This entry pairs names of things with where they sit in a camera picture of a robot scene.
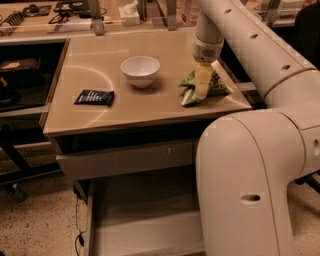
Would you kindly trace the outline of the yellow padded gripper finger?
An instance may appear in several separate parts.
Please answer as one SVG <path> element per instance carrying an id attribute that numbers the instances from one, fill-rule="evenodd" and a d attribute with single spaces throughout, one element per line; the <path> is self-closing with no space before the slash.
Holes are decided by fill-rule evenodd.
<path id="1" fill-rule="evenodd" d="M 195 94 L 199 99 L 204 99 L 209 90 L 213 67 L 209 63 L 200 63 L 195 70 Z"/>

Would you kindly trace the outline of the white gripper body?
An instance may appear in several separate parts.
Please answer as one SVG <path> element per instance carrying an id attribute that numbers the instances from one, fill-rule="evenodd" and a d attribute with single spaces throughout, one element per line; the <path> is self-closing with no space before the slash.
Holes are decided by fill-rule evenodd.
<path id="1" fill-rule="evenodd" d="M 194 37 L 192 42 L 193 58 L 198 63 L 213 63 L 220 56 L 223 45 L 224 41 L 205 43 L 197 37 Z"/>

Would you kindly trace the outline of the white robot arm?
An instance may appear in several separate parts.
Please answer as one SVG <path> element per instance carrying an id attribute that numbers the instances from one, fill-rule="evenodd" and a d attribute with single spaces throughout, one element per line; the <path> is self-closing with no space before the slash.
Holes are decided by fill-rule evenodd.
<path id="1" fill-rule="evenodd" d="M 295 256 L 288 184 L 320 169 L 319 72 L 240 0 L 196 0 L 266 104 L 203 132 L 196 179 L 206 256 Z"/>

